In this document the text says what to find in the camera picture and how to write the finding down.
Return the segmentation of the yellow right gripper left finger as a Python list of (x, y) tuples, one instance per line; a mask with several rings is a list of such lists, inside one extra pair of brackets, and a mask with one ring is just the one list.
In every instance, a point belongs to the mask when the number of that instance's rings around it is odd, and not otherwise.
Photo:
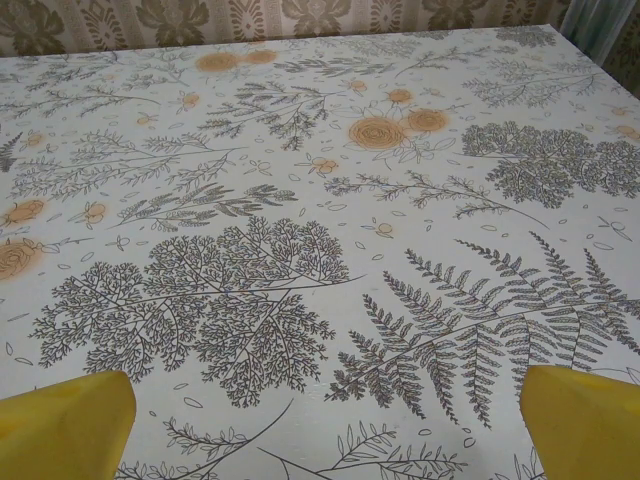
[(128, 376), (106, 371), (1, 401), (3, 479), (112, 479), (136, 417)]

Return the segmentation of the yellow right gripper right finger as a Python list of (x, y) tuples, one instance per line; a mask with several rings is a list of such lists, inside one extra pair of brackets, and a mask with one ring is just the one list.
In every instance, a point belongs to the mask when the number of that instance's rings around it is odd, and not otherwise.
[(528, 369), (521, 414), (549, 479), (639, 477), (639, 387), (557, 366)]

